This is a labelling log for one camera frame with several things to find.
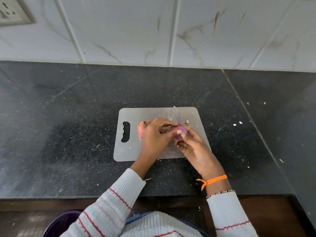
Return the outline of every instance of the wall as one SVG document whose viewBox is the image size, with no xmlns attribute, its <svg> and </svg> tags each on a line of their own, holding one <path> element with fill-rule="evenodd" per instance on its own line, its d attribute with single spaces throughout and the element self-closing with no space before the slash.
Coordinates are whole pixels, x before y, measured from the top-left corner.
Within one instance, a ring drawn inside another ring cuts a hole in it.
<svg viewBox="0 0 316 237">
<path fill-rule="evenodd" d="M 316 71 L 314 0 L 24 0 L 0 59 Z"/>
</svg>

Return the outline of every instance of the electrical outlet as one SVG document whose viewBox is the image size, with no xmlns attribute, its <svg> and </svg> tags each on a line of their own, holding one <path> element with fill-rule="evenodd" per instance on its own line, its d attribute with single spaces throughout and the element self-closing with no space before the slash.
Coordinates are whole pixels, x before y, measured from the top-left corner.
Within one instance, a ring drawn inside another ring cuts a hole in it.
<svg viewBox="0 0 316 237">
<path fill-rule="evenodd" d="M 0 0 L 0 25 L 32 23 L 17 0 Z"/>
</svg>

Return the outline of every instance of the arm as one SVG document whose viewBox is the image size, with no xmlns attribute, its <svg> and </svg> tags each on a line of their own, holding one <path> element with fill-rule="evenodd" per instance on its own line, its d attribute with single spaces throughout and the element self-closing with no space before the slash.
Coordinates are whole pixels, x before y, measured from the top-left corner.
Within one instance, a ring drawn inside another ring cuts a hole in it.
<svg viewBox="0 0 316 237">
<path fill-rule="evenodd" d="M 188 133 L 181 134 L 177 148 L 184 153 L 203 180 L 224 175 L 223 167 L 204 140 L 192 128 L 185 128 Z M 207 185 L 206 192 L 217 236 L 257 236 L 227 179 Z"/>
<path fill-rule="evenodd" d="M 166 119 L 155 119 L 145 131 L 142 151 L 131 168 L 88 206 L 61 237 L 116 237 L 121 234 L 126 218 L 146 184 L 143 181 L 146 172 L 177 135 L 177 130 L 161 135 L 158 130 L 164 125 L 177 126 Z"/>
</svg>

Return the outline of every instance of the sweater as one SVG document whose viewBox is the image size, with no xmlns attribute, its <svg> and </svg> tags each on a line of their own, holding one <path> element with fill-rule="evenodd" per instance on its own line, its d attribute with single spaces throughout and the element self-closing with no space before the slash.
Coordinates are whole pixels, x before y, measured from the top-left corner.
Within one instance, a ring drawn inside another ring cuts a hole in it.
<svg viewBox="0 0 316 237">
<path fill-rule="evenodd" d="M 201 237 L 200 232 L 162 212 L 151 212 L 125 224 L 146 182 L 132 169 L 88 206 L 61 237 Z M 211 195 L 207 202 L 217 236 L 257 236 L 234 191 Z"/>
</svg>

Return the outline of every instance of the hand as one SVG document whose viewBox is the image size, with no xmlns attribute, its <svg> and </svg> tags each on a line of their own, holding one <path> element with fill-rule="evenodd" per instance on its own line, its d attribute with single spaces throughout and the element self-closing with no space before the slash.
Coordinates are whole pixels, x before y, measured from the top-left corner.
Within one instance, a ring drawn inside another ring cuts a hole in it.
<svg viewBox="0 0 316 237">
<path fill-rule="evenodd" d="M 131 166 L 131 169 L 134 170 L 142 179 L 168 143 L 177 135 L 182 133 L 180 130 L 173 130 L 162 135 L 159 133 L 159 129 L 161 127 L 178 125 L 178 123 L 169 121 L 168 119 L 156 118 L 146 128 L 144 132 L 142 150 L 137 160 Z"/>
<path fill-rule="evenodd" d="M 176 146 L 182 151 L 192 166 L 198 171 L 202 178 L 206 181 L 215 177 L 225 175 L 224 169 L 206 145 L 204 140 L 191 127 L 184 128 L 187 134 L 182 133 L 181 139 Z M 220 180 L 213 184 L 207 185 L 206 190 L 209 195 L 216 192 L 230 189 L 227 179 Z"/>
</svg>

